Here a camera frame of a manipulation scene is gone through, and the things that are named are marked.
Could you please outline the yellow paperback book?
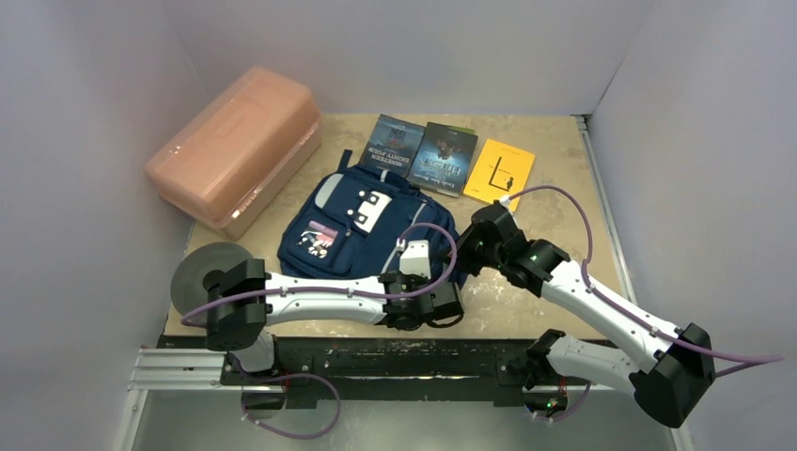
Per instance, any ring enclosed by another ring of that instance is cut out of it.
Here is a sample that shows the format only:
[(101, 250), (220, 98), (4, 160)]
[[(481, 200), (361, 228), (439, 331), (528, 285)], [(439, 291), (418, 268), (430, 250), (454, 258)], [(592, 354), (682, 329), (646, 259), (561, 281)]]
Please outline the yellow paperback book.
[(517, 194), (525, 188), (535, 160), (529, 151), (487, 139), (462, 193), (488, 204)]

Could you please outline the dark blue paperback book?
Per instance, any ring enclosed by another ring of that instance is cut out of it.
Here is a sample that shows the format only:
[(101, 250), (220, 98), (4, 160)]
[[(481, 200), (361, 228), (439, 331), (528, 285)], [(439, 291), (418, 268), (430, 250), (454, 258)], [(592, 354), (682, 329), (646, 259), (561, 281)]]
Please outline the dark blue paperback book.
[(428, 122), (407, 180), (439, 194), (459, 197), (467, 181), (478, 137)]

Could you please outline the navy blue student backpack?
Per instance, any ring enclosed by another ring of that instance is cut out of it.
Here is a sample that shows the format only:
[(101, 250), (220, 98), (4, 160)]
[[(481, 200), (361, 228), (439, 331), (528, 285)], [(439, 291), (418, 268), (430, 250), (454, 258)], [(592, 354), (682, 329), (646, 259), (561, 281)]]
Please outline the navy blue student backpack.
[[(452, 213), (407, 179), (361, 164), (345, 150), (336, 172), (324, 177), (289, 223), (277, 250), (283, 274), (316, 279), (355, 279), (399, 267), (398, 238), (427, 240), (430, 267), (439, 277), (459, 238)], [(296, 246), (309, 220), (338, 231), (330, 255), (316, 259)]]

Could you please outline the Nineteen Eighty-Four paperback book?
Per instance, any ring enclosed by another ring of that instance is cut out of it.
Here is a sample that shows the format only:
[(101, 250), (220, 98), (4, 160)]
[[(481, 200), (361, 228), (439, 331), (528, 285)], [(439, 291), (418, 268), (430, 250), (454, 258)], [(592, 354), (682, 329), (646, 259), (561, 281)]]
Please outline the Nineteen Eighty-Four paperback book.
[(425, 131), (419, 124), (379, 115), (359, 163), (406, 177)]

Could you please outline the pink highlighter marker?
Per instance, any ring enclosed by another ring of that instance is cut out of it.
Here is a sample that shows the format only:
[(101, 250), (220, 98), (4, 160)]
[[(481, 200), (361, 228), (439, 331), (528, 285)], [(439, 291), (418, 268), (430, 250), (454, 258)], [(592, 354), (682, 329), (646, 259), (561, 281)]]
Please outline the pink highlighter marker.
[(301, 230), (296, 246), (301, 252), (316, 259), (326, 259), (335, 244), (338, 231), (326, 224), (309, 220)]

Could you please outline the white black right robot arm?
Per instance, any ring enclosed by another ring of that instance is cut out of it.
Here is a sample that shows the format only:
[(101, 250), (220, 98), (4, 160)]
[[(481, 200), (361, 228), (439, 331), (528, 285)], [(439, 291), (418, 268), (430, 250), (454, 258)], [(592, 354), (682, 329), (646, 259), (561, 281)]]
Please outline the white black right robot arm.
[(593, 281), (566, 251), (528, 239), (499, 203), (472, 215), (458, 241), (457, 267), (472, 275), (495, 269), (608, 339), (601, 345), (547, 330), (506, 364), (527, 389), (561, 377), (596, 382), (631, 396), (658, 423), (679, 428), (716, 379), (703, 328), (657, 318)]

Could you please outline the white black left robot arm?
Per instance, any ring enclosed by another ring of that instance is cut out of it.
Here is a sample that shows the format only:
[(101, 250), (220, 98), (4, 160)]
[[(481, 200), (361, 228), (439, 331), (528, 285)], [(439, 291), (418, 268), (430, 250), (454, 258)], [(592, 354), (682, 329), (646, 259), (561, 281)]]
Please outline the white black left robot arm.
[(360, 279), (304, 279), (265, 271), (246, 259), (206, 276), (208, 350), (232, 353), (255, 383), (279, 375), (280, 359), (267, 326), (303, 320), (343, 320), (414, 331), (458, 324), (464, 307), (456, 283), (390, 271)]

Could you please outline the grey round disc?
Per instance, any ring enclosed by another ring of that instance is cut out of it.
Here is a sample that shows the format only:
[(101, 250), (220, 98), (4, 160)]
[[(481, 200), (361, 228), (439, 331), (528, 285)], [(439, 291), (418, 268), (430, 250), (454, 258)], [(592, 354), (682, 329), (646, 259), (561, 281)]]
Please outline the grey round disc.
[(237, 243), (215, 242), (187, 255), (175, 269), (170, 284), (171, 301), (185, 315), (208, 301), (208, 289), (225, 272), (252, 258)]

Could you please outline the translucent pink storage box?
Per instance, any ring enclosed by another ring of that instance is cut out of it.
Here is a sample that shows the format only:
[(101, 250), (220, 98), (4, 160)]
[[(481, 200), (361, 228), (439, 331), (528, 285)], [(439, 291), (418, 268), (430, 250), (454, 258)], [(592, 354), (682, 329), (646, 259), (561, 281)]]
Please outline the translucent pink storage box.
[(321, 144), (311, 90), (253, 67), (147, 162), (159, 195), (238, 240)]

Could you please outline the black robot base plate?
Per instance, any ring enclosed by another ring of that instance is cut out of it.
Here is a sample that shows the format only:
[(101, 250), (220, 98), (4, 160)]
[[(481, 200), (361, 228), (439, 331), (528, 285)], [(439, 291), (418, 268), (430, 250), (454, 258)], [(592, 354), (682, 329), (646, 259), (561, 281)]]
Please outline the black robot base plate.
[(277, 362), (257, 375), (230, 354), (221, 383), (272, 390), (289, 409), (309, 409), (335, 395), (343, 400), (482, 401), (495, 407), (557, 414), (574, 405), (585, 381), (534, 373), (531, 339), (398, 339), (281, 337)]

